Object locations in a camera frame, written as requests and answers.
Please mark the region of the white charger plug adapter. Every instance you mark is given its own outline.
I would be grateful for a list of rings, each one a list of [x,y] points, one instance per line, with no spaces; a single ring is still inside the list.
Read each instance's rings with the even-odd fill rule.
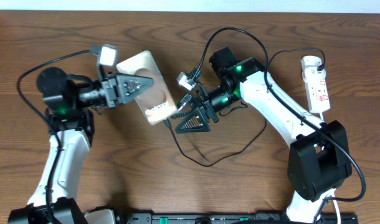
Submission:
[[[318,70],[318,66],[309,65],[303,68],[302,78],[305,83],[324,80],[326,71],[325,69]]]

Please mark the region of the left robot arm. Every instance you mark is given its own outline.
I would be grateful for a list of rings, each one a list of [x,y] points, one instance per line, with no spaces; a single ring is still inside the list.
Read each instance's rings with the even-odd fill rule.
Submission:
[[[76,202],[84,160],[95,132],[92,107],[114,108],[154,85],[150,77],[111,73],[98,80],[67,74],[57,67],[41,71],[37,87],[47,105],[41,118],[49,129],[50,150],[36,191],[9,223],[122,223],[118,210],[99,207],[83,213]]]

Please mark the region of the white power strip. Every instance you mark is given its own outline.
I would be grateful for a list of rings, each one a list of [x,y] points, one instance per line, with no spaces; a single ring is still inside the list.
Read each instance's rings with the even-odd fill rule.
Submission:
[[[318,70],[324,69],[321,58],[307,55],[301,59],[302,72],[303,68],[309,65],[318,66]],[[330,109],[330,100],[326,86],[326,80],[305,83],[306,97],[308,108],[311,113],[323,113]]]

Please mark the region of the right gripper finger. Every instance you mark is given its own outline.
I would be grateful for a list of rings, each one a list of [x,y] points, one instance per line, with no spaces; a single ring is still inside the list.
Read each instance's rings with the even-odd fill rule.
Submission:
[[[180,112],[174,115],[174,119],[182,118],[175,127],[177,134],[209,132],[209,120],[200,108],[191,111]]]
[[[190,93],[186,93],[181,101],[177,104],[178,112],[171,116],[171,119],[178,119],[185,117],[191,113],[192,110],[183,111],[183,108],[192,100],[192,95]]]

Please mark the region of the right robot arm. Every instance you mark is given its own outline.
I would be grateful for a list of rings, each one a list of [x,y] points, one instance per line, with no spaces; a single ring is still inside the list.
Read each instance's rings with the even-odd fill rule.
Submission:
[[[321,114],[330,103],[326,94],[325,70],[320,58],[302,58],[302,76],[308,109],[286,94],[255,58],[238,60],[224,47],[209,59],[220,80],[212,91],[198,89],[186,95],[174,115],[178,134],[210,131],[222,110],[232,110],[240,101],[253,106],[281,135],[289,147],[287,175],[295,192],[287,207],[288,221],[315,223],[322,220],[325,202],[335,199],[335,190],[352,174],[345,128],[337,121],[326,123]]]

